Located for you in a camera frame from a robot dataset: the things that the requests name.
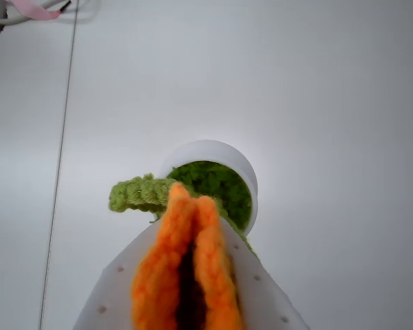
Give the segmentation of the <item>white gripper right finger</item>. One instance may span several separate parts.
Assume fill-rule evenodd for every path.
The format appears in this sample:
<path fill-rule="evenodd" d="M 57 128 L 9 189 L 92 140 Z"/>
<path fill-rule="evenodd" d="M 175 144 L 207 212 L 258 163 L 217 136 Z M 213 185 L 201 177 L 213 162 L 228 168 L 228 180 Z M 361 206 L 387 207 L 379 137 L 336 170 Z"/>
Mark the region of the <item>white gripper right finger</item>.
<path fill-rule="evenodd" d="M 246 329 L 308 329 L 286 293 L 264 269 L 237 232 L 222 222 L 227 252 L 233 259 Z"/>

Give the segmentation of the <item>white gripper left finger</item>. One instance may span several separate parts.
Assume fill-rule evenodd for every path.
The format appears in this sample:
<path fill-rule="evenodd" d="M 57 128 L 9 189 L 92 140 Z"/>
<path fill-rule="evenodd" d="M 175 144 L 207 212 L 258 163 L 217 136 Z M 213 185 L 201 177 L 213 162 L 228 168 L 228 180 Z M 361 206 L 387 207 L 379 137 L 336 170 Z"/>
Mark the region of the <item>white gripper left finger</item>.
<path fill-rule="evenodd" d="M 159 224 L 153 223 L 139 234 L 102 271 L 75 329 L 133 329 L 130 290 L 134 274 L 153 245 Z"/>

